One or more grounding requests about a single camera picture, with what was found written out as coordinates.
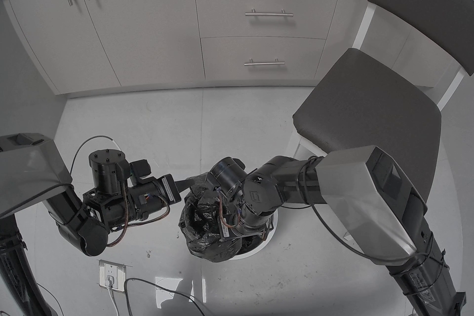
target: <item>dark gray cushion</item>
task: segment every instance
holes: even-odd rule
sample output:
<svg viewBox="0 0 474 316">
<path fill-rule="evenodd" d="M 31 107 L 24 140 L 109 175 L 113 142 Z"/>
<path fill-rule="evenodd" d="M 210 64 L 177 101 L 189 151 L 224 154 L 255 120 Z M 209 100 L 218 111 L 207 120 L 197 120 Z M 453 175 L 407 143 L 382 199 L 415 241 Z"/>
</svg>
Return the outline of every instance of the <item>dark gray cushion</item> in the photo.
<svg viewBox="0 0 474 316">
<path fill-rule="evenodd" d="M 368 0 L 406 21 L 474 72 L 474 0 Z"/>
<path fill-rule="evenodd" d="M 327 153 L 380 147 L 427 200 L 441 113 L 423 92 L 376 59 L 348 49 L 299 107 L 293 122 L 300 135 Z"/>
</svg>

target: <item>electrical outlet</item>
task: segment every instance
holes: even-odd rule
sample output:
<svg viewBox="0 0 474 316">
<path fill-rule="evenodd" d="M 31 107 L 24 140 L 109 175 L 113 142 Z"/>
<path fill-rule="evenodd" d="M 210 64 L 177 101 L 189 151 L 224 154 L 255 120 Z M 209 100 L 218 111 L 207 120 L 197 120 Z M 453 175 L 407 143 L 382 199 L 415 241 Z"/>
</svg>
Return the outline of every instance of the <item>electrical outlet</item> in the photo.
<svg viewBox="0 0 474 316">
<path fill-rule="evenodd" d="M 124 283 L 126 279 L 125 265 L 109 262 L 106 260 L 99 261 L 99 285 L 107 288 L 106 278 L 113 277 L 112 289 L 124 292 Z"/>
</svg>

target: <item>plastic bag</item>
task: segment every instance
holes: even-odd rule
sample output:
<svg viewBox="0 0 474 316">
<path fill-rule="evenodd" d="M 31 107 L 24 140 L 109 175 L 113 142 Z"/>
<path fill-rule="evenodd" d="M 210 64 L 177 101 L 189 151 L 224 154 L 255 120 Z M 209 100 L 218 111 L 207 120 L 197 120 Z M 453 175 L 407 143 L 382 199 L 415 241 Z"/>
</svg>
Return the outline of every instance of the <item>plastic bag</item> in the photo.
<svg viewBox="0 0 474 316">
<path fill-rule="evenodd" d="M 242 247 L 242 239 L 221 240 L 219 200 L 216 192 L 205 187 L 206 174 L 195 177 L 196 184 L 184 198 L 179 227 L 192 255 L 211 262 L 234 257 Z"/>
</svg>

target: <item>gray tile floor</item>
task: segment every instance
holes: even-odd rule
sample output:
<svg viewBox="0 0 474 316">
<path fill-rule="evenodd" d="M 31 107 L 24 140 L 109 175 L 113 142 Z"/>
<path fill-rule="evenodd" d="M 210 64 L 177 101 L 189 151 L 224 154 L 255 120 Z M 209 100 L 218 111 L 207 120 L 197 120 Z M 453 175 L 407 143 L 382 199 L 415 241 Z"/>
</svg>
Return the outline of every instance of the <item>gray tile floor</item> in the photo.
<svg viewBox="0 0 474 316">
<path fill-rule="evenodd" d="M 284 152 L 292 114 L 310 91 L 208 88 L 72 99 L 66 104 L 55 141 L 68 166 L 82 141 L 106 134 L 117 141 L 128 160 L 148 159 L 156 177 L 197 175 L 225 156 L 240 158 L 252 170 Z M 92 188 L 88 154 L 106 147 L 113 147 L 110 141 L 96 139 L 79 153 L 73 172 L 79 196 Z M 459 287 L 459 205 L 444 148 L 438 161 L 427 218 L 439 245 L 449 246 L 447 261 Z M 341 247 L 310 209 L 280 209 L 275 236 L 266 248 L 245 260 L 218 264 L 189 254 L 177 226 L 181 209 L 182 203 L 174 205 L 159 223 L 130 230 L 120 244 L 99 257 L 86 257 L 65 242 L 43 205 L 21 211 L 18 220 L 38 282 L 56 295 L 68 316 L 114 314 L 107 291 L 97 284 L 97 259 L 128 265 L 128 277 L 181 278 L 178 289 L 190 293 L 194 287 L 200 301 L 205 279 L 207 315 L 411 313 L 386 268 Z M 343 235 L 345 230 L 329 207 L 320 206 L 320 211 Z M 45 297 L 55 307 L 50 295 Z M 178 297 L 163 302 L 157 310 L 155 289 L 138 282 L 130 284 L 130 298 L 134 315 L 196 314 L 191 303 Z M 125 297 L 117 294 L 116 299 L 125 315 Z"/>
</svg>

